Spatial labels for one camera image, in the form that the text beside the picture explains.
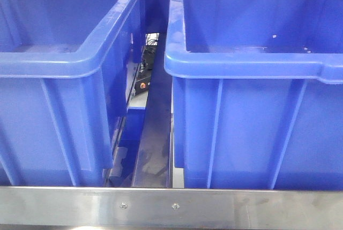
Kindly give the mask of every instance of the stainless steel surface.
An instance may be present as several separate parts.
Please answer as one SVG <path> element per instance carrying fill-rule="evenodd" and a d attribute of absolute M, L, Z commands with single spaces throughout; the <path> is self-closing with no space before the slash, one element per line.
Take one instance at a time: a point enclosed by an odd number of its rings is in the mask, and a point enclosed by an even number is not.
<path fill-rule="evenodd" d="M 1 187 L 0 201 L 0 224 L 343 229 L 342 192 Z"/>
<path fill-rule="evenodd" d="M 169 134 L 172 77 L 164 70 L 166 35 L 160 34 L 154 59 L 145 121 L 133 173 L 133 187 L 169 186 Z"/>

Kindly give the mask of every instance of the bolt head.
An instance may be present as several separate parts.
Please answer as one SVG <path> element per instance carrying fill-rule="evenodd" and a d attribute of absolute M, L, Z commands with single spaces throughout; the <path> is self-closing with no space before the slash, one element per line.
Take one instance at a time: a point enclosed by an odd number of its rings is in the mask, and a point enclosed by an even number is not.
<path fill-rule="evenodd" d="M 180 205 L 177 204 L 177 203 L 174 203 L 172 206 L 171 206 L 174 210 L 178 210 L 180 208 Z"/>
<path fill-rule="evenodd" d="M 125 210 L 128 208 L 128 205 L 125 202 L 122 202 L 122 204 L 120 204 L 119 206 L 121 209 Z"/>

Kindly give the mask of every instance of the metal rail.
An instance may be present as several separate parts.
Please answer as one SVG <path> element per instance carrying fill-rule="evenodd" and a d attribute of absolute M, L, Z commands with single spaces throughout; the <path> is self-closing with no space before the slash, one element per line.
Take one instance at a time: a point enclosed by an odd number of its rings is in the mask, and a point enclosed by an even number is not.
<path fill-rule="evenodd" d="M 342 192 L 1 187 L 0 201 L 5 225 L 343 229 Z"/>

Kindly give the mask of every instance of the bin wall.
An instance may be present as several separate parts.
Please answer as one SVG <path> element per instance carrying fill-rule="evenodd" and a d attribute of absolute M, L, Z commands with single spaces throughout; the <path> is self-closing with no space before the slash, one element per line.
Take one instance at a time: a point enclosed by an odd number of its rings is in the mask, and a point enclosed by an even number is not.
<path fill-rule="evenodd" d="M 174 78 L 185 186 L 343 189 L 342 100 L 316 80 Z"/>

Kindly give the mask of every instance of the bin rib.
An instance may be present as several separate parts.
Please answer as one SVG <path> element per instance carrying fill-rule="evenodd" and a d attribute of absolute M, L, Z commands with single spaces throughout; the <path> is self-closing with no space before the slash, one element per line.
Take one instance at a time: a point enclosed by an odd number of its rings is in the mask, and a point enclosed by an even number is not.
<path fill-rule="evenodd" d="M 59 145 L 61 147 L 63 157 L 65 160 L 65 164 L 68 168 L 68 172 L 70 175 L 71 182 L 73 186 L 80 186 L 80 179 L 78 175 L 78 168 L 77 168 L 77 160 L 75 158 L 75 152 L 73 152 L 72 147 L 70 144 L 72 144 L 72 141 L 70 140 L 70 134 L 68 133 L 68 130 L 65 128 L 65 124 L 62 122 L 65 121 L 63 119 L 63 116 L 61 115 L 61 110 L 59 107 L 61 105 L 57 105 L 57 100 L 55 99 L 55 95 L 51 93 L 52 90 L 55 88 L 49 88 L 48 80 L 41 79 L 42 89 L 44 92 L 44 95 L 46 97 L 46 101 L 50 110 L 50 115 L 53 119 L 54 128 L 56 130 L 57 138 Z"/>
<path fill-rule="evenodd" d="M 212 142 L 211 142 L 210 163 L 208 166 L 208 175 L 207 175 L 207 182 L 206 182 L 207 188 L 211 188 L 214 154 L 215 154 L 215 144 L 217 142 L 218 122 L 219 122 L 219 113 L 220 113 L 220 107 L 221 107 L 222 91 L 223 91 L 223 79 L 220 79 L 219 83 L 218 83 L 217 101 L 215 103 L 215 114 L 214 114 L 213 134 L 212 134 Z"/>
<path fill-rule="evenodd" d="M 306 90 L 308 80 L 294 79 L 289 87 L 282 120 L 280 121 L 277 138 L 275 140 L 274 156 L 270 163 L 270 177 L 268 189 L 273 190 L 277 181 L 281 164 L 284 159 L 289 139 L 298 115 L 302 99 Z"/>

